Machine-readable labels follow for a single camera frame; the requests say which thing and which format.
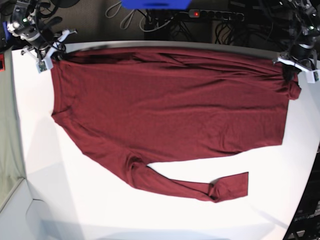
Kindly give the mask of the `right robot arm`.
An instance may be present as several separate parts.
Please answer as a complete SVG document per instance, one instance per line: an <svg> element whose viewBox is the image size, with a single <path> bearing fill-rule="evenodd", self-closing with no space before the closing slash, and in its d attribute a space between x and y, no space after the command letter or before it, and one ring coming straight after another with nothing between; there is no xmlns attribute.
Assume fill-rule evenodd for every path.
<svg viewBox="0 0 320 240"><path fill-rule="evenodd" d="M38 62L61 60L67 53L64 41L78 31L65 29L53 32L53 26L63 20L56 16L56 12L77 3L77 0L17 0L6 29L16 40L25 43L21 55L31 54Z"/></svg>

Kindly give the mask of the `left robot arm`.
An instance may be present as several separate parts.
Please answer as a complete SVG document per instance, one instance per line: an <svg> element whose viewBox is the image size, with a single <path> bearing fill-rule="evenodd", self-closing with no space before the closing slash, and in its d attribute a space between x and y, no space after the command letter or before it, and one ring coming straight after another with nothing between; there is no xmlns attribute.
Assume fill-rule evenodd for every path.
<svg viewBox="0 0 320 240"><path fill-rule="evenodd" d="M280 0L282 7L292 13L287 24L277 22L271 14L271 8L262 0L258 1L265 16L277 27L288 29L288 47L278 53L273 64L281 63L283 70L293 79L293 74L303 72L307 83L315 84L320 81L320 69L317 66L317 38L320 36L320 16L310 0Z"/></svg>

